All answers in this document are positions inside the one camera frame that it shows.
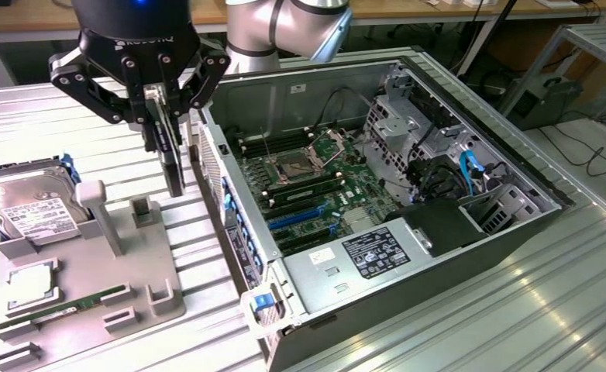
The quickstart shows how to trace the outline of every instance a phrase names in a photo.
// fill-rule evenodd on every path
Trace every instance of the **green circuit board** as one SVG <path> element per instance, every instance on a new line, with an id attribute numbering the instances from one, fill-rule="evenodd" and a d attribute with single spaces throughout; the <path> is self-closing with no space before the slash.
<path id="1" fill-rule="evenodd" d="M 346 137 L 342 138 L 345 150 L 338 155 L 338 138 L 340 135 L 336 133 L 336 139 L 332 136 L 321 136 L 313 143 L 317 158 L 322 160 L 317 164 L 306 160 L 306 157 L 310 159 L 310 151 L 305 147 L 272 153 L 265 157 L 241 160 L 242 172 L 265 216 L 272 211 L 278 210 L 278 208 L 270 206 L 269 198 L 264 196 L 265 190 L 278 190 L 278 187 L 288 184 L 320 180 L 322 176 L 330 177 L 332 174 L 342 173 L 342 180 L 320 182 L 317 188 L 310 188 L 306 193 L 293 196 L 301 196 L 297 201 L 313 201 L 317 208 L 324 206 L 324 212 L 320 217 L 272 230 L 286 255 L 312 248 L 325 241 L 357 233 L 344 218 L 346 212 L 364 208 L 373 223 L 378 225 L 386 215 L 398 209 L 398 204 L 389 192 L 380 186 L 380 179 L 373 170 L 365 161 L 361 162 L 361 152 L 356 150 Z M 329 160 L 332 161 L 324 167 L 320 167 Z M 297 216 L 298 213 L 301 212 L 297 211 L 276 219 L 268 219 L 268 223 Z M 332 232 L 324 239 L 314 240 L 310 244 L 294 244 L 300 241 L 298 238 L 316 233 L 324 235 L 324 231 Z"/>

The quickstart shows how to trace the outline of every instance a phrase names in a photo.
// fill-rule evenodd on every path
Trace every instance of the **blue pcie slot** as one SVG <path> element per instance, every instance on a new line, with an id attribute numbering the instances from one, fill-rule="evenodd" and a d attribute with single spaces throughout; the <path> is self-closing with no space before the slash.
<path id="1" fill-rule="evenodd" d="M 317 219 L 318 217 L 322 216 L 325 209 L 326 205 L 321 205 L 309 212 L 302 212 L 298 215 L 288 217 L 286 219 L 281 219 L 280 221 L 272 222 L 269 224 L 269 229 L 272 230 L 281 229 L 286 226 L 294 225 L 296 223 L 308 221 L 309 219 Z"/>

